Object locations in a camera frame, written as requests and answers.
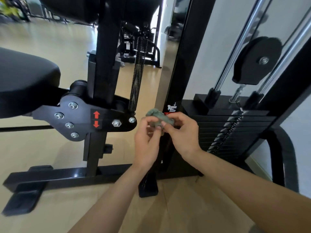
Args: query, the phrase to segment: green cloth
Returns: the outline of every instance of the green cloth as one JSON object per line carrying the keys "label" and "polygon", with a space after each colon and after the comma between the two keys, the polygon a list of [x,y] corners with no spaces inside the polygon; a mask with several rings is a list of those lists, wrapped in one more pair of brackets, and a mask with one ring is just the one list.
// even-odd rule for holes
{"label": "green cloth", "polygon": [[161,128],[163,129],[163,126],[161,124],[161,121],[164,121],[170,125],[174,125],[174,120],[170,119],[169,117],[167,117],[166,115],[164,115],[164,113],[162,113],[160,110],[158,109],[151,109],[148,111],[148,113],[146,113],[146,116],[154,116],[157,117],[159,119],[158,122],[151,122],[149,125],[151,127],[157,127],[157,126],[161,126]]}

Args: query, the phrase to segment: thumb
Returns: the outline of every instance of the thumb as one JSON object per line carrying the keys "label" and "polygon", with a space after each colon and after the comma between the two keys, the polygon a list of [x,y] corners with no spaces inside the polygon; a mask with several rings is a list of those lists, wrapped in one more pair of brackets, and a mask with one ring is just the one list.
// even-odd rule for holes
{"label": "thumb", "polygon": [[153,135],[149,143],[154,144],[154,145],[159,145],[161,134],[162,134],[162,128],[160,126],[157,126],[155,130],[153,131]]}
{"label": "thumb", "polygon": [[170,134],[171,136],[176,132],[176,128],[174,128],[172,125],[164,122],[164,121],[161,121],[161,124],[162,126],[164,127],[165,131]]}

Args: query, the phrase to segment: red arrow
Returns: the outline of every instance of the red arrow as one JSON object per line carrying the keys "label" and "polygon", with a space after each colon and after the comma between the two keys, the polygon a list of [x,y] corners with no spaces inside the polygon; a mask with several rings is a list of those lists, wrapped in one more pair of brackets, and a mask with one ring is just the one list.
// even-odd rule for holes
{"label": "red arrow", "polygon": [[97,128],[97,127],[99,127],[99,125],[98,125],[98,121],[97,121],[97,120],[95,120],[95,121],[94,121],[93,126],[94,126],[94,127],[96,127],[96,128]]}
{"label": "red arrow", "polygon": [[100,113],[98,111],[95,111],[94,114],[95,114],[95,118],[98,119],[98,116],[100,115]]}

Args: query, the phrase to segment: weight stack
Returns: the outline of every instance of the weight stack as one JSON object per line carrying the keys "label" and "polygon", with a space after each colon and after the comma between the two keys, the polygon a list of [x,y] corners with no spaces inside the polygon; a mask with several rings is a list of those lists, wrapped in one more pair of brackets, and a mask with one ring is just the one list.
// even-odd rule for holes
{"label": "weight stack", "polygon": [[[237,104],[229,102],[230,96],[220,96],[208,109],[204,104],[206,96],[196,94],[194,100],[183,100],[181,111],[198,123],[200,147],[228,162],[239,159],[275,119],[268,116],[269,111],[241,111]],[[246,100],[240,97],[241,107]]]}

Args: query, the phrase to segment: forearm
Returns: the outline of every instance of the forearm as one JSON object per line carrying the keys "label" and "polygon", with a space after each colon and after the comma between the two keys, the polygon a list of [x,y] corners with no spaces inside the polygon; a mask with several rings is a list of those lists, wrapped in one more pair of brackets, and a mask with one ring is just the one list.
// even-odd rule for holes
{"label": "forearm", "polygon": [[262,230],[306,232],[311,199],[201,151],[189,163],[213,180]]}
{"label": "forearm", "polygon": [[118,232],[138,184],[146,173],[147,170],[132,165],[69,232]]}

